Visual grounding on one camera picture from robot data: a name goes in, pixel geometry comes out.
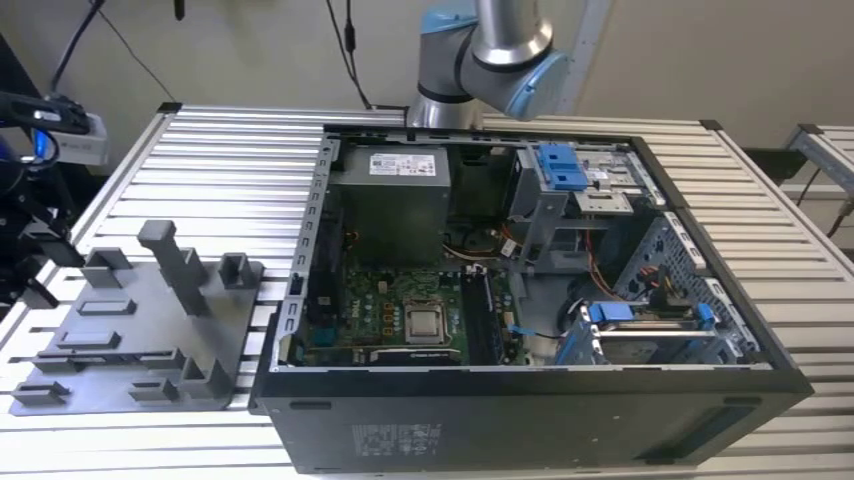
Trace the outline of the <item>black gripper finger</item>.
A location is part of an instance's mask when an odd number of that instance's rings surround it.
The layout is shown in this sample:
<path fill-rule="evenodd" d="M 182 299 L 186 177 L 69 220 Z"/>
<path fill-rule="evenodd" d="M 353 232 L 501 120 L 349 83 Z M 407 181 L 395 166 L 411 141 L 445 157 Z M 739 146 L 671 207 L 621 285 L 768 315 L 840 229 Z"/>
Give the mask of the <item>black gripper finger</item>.
<path fill-rule="evenodd" d="M 85 260 L 69 242 L 69 229 L 30 228 L 30 238 L 49 260 L 60 267 L 82 267 Z"/>
<path fill-rule="evenodd" d="M 37 280 L 45 265 L 44 255 L 26 255 L 1 251 L 1 306 L 12 307 L 22 301 L 33 309 L 52 309 L 58 300 Z"/>

